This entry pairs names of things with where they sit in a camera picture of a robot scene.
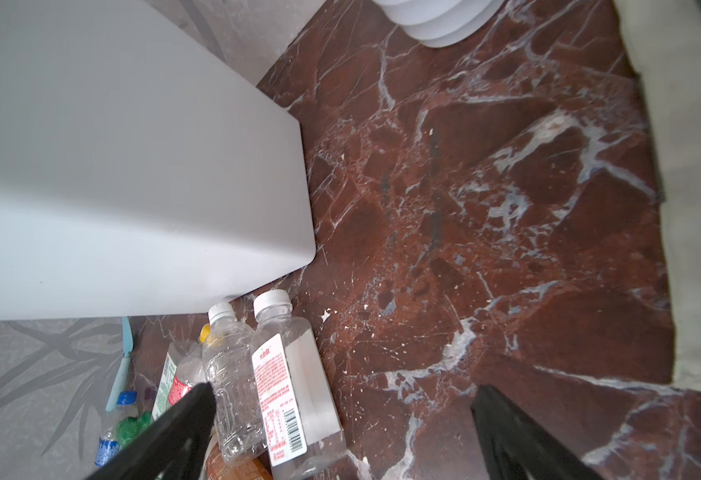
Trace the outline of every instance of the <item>white wall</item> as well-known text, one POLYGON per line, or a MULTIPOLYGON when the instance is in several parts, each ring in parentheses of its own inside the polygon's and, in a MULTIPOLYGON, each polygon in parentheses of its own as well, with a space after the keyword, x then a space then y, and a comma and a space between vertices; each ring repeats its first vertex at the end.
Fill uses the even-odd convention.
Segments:
POLYGON ((257 84, 324 0, 145 0, 257 84))

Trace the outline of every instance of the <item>yellow bottle cap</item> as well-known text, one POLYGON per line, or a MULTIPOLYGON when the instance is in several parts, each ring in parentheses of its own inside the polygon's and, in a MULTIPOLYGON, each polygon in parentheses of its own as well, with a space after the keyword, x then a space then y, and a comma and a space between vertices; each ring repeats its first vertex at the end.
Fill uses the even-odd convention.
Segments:
POLYGON ((211 330, 211 328, 209 327, 208 323, 206 325, 204 325, 204 327, 202 328, 202 334, 198 336, 198 341, 203 343, 204 340, 206 340, 206 337, 209 336, 210 330, 211 330))

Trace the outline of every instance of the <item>white plastic box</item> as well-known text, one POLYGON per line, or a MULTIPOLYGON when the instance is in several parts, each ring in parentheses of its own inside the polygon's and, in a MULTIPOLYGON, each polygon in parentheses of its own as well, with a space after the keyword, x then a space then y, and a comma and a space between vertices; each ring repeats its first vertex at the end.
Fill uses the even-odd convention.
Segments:
POLYGON ((287 112, 140 0, 0 0, 0 320, 205 312, 315 250, 287 112))

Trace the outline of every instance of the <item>white bottle cap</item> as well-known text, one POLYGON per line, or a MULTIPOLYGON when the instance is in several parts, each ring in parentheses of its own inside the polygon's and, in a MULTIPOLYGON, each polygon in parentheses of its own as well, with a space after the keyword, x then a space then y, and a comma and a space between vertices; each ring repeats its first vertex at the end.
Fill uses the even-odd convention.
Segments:
POLYGON ((292 306, 292 301, 289 300, 289 293, 286 290, 269 290, 260 294, 254 299, 254 318, 257 318, 257 315, 269 306, 279 305, 292 306))
POLYGON ((236 312, 233 312, 233 307, 228 302, 220 302, 209 309, 209 325, 220 320, 224 316, 232 316, 236 318, 236 312))

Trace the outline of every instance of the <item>clear plastic water bottle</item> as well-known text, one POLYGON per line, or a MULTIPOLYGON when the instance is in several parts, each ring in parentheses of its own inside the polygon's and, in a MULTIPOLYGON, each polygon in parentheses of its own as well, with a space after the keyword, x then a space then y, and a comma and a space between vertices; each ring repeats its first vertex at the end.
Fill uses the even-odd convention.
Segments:
POLYGON ((260 415, 249 344, 254 330, 236 319, 230 303, 209 310, 210 332, 202 358, 206 378, 217 399, 214 427, 225 463, 244 462, 265 451, 265 429, 260 415))
POLYGON ((121 446, 116 439, 116 428, 118 423, 124 418, 137 416, 137 406, 134 405, 136 401, 137 392, 132 390, 121 392, 115 409, 112 412, 108 412, 102 419, 102 434, 100 435, 100 443, 97 447, 97 456, 95 457, 96 466, 104 466, 118 454, 121 446))
POLYGON ((204 375, 204 363, 202 361, 202 346, 200 343, 193 342, 188 347, 188 354, 177 364, 167 403, 169 406, 173 406, 182 397, 186 396, 193 387, 203 382, 206 382, 206 376, 204 375))
POLYGON ((283 290, 254 299, 251 359, 274 480, 316 475, 345 456, 345 435, 310 322, 283 290))
POLYGON ((177 365, 180 364, 195 345, 196 342, 192 340, 181 340, 169 344, 164 370, 162 371, 161 381, 158 383, 158 390, 156 391, 156 399, 153 403, 154 421, 158 420, 158 417, 162 416, 171 406, 169 404, 169 394, 172 392, 174 385, 174 373, 177 372, 177 365))

